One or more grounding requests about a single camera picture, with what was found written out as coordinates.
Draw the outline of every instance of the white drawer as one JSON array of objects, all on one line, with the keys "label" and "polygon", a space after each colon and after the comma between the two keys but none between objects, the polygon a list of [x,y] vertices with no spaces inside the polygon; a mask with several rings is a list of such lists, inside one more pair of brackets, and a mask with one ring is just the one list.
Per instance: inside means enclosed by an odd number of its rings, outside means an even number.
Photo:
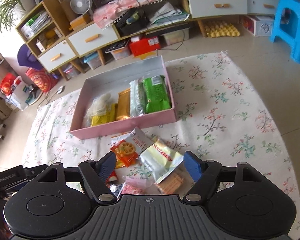
[{"label": "white drawer", "polygon": [[96,24],[92,24],[69,37],[69,41],[79,54],[78,56],[117,39],[117,34],[115,34],[112,26],[102,30]]},{"label": "white drawer", "polygon": [[54,46],[52,49],[48,50],[38,59],[44,68],[50,72],[57,66],[62,65],[67,60],[76,57],[71,47],[66,41],[62,41]]},{"label": "white drawer", "polygon": [[193,18],[247,14],[247,0],[189,0]]},{"label": "white drawer", "polygon": [[275,15],[279,0],[248,0],[248,13]]}]

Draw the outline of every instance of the drawer handle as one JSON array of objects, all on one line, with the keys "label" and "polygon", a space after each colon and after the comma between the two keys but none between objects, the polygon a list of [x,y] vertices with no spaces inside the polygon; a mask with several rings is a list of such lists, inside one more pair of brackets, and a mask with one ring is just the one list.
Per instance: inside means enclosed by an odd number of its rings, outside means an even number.
[{"label": "drawer handle", "polygon": [[216,8],[229,8],[230,4],[229,3],[218,3],[214,5]]},{"label": "drawer handle", "polygon": [[274,9],[274,5],[264,3],[263,6],[268,9]]},{"label": "drawer handle", "polygon": [[59,53],[58,55],[54,56],[50,61],[55,61],[55,60],[57,60],[60,57],[61,57],[61,53]]},{"label": "drawer handle", "polygon": [[93,40],[95,40],[95,39],[97,39],[97,38],[99,38],[99,34],[96,34],[96,35],[91,36],[90,38],[87,38],[87,39],[86,39],[86,42],[93,41]]}]

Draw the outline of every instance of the egg carton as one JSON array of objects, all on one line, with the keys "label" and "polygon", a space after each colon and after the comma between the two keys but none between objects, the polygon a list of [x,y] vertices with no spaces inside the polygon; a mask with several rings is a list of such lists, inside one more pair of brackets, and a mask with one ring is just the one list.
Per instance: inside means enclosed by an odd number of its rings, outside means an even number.
[{"label": "egg carton", "polygon": [[209,38],[216,38],[222,36],[240,36],[240,32],[238,31],[238,29],[233,24],[227,23],[226,21],[206,22],[204,24],[204,29],[207,37]]}]

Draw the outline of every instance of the floral pattern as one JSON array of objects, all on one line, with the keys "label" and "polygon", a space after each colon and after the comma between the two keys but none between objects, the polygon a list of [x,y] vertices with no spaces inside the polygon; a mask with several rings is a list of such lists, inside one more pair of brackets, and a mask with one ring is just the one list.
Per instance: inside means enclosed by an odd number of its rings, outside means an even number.
[{"label": "floral pattern", "polygon": [[[166,67],[178,121],[143,129],[144,133],[150,138],[159,136],[181,153],[190,150],[202,160],[214,159],[224,166],[240,161],[251,164],[296,204],[297,217],[289,236],[298,239],[300,197],[293,166],[270,113],[248,78],[226,53],[177,59],[166,62]],[[79,140],[69,132],[79,92],[39,109],[24,150],[25,167],[53,162],[73,167],[85,160],[99,160],[109,151],[111,136]],[[185,179],[176,192],[182,197],[193,181],[183,165],[177,172]],[[152,179],[151,171],[139,161],[116,173],[120,182],[124,176]],[[221,186],[232,185],[225,182]],[[77,183],[69,186],[80,188]],[[155,185],[146,193],[159,194]]]}]

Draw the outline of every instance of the stool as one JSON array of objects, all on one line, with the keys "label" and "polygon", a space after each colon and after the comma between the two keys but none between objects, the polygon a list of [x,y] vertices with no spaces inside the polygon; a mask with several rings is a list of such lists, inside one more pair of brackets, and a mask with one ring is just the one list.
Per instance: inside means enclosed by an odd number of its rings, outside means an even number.
[{"label": "stool", "polygon": [[[287,8],[291,10],[288,24],[281,24],[282,11]],[[274,42],[280,37],[291,47],[290,58],[300,63],[300,2],[297,0],[280,0],[274,18],[273,30],[270,41]]]}]

